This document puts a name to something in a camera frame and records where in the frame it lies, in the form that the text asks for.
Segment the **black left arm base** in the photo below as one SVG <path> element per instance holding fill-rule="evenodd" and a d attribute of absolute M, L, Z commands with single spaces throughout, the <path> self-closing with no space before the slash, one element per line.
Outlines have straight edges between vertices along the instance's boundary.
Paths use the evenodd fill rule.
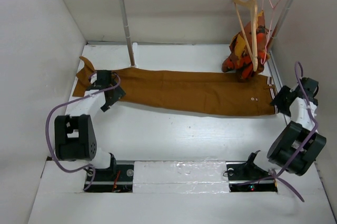
<path fill-rule="evenodd" d="M 133 161 L 117 161 L 113 154 L 99 151 L 90 164 L 92 167 L 85 169 L 85 192 L 132 192 Z"/>

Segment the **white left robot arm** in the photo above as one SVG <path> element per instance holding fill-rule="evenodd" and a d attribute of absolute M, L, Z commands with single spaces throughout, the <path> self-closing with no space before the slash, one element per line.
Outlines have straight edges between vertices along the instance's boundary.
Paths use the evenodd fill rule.
<path fill-rule="evenodd" d="M 54 155 L 57 161 L 87 162 L 87 168 L 99 170 L 106 180 L 117 175 L 113 154 L 98 146 L 92 119 L 99 111 L 106 112 L 125 96 L 116 72 L 98 70 L 88 77 L 84 95 L 67 103 L 68 114 L 54 120 Z"/>

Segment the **brown trousers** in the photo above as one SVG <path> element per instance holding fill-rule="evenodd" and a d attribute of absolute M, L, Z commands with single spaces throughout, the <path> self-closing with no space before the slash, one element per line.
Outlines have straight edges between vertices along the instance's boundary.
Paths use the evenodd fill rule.
<path fill-rule="evenodd" d="M 121 101 L 157 108 L 220 116 L 277 114 L 271 78 L 257 75 L 239 82 L 234 73 L 175 72 L 134 67 L 112 70 L 121 79 Z"/>

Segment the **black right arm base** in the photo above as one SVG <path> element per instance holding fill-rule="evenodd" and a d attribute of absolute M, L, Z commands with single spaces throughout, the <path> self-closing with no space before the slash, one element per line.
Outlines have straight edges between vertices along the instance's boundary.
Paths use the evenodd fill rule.
<path fill-rule="evenodd" d="M 223 177 L 228 179 L 229 192 L 278 192 L 269 173 L 254 163 L 260 151 L 250 153 L 246 161 L 227 161 Z"/>

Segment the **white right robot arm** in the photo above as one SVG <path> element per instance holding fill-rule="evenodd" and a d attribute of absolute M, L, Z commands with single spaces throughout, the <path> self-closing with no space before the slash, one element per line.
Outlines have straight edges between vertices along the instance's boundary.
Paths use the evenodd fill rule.
<path fill-rule="evenodd" d="M 267 153 L 269 162 L 298 176 L 304 175 L 326 144 L 326 138 L 317 132 L 312 120 L 318 100 L 319 84 L 303 77 L 294 88 L 283 86 L 271 101 L 279 112 L 291 118 Z"/>

